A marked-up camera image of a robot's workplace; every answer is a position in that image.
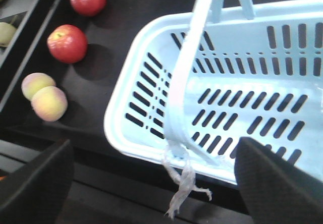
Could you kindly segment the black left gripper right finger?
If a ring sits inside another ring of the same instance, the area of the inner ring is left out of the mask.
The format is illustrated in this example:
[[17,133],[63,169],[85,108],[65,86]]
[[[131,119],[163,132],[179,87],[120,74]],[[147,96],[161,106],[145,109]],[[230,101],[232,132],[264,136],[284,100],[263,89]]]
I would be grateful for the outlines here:
[[255,223],[322,223],[322,182],[256,140],[239,139],[234,173]]

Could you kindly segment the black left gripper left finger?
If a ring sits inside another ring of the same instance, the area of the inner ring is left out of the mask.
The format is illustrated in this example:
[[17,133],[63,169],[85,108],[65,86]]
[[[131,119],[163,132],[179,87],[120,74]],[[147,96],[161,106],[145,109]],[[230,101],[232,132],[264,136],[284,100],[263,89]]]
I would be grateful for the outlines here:
[[55,223],[73,176],[73,147],[58,141],[1,180],[1,223]]

